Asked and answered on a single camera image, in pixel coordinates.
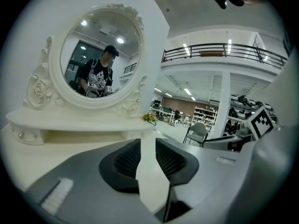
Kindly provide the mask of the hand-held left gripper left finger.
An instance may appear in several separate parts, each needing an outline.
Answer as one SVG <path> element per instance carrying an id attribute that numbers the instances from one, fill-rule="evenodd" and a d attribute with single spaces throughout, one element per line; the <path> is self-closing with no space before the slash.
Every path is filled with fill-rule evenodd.
<path id="1" fill-rule="evenodd" d="M 26 194 L 50 224 L 157 224 L 140 200 L 141 141 L 133 139 L 71 156 Z"/>

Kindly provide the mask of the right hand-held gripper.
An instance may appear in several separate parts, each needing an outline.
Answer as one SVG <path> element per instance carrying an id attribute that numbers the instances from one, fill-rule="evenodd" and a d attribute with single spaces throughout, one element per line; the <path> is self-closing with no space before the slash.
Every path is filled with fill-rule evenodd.
<path id="1" fill-rule="evenodd" d="M 264 134 L 276 128 L 275 123 L 264 106 L 255 111 L 245 121 L 244 126 L 251 131 L 254 140 L 259 140 Z"/>

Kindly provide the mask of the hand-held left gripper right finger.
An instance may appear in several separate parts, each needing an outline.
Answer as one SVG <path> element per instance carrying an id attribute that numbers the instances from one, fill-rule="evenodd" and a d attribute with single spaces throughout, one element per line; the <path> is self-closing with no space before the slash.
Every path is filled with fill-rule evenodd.
<path id="1" fill-rule="evenodd" d="M 241 151 L 190 146 L 156 139 L 156 160 L 169 181 L 165 205 L 155 214 L 164 224 L 224 224 L 243 183 L 254 142 Z"/>

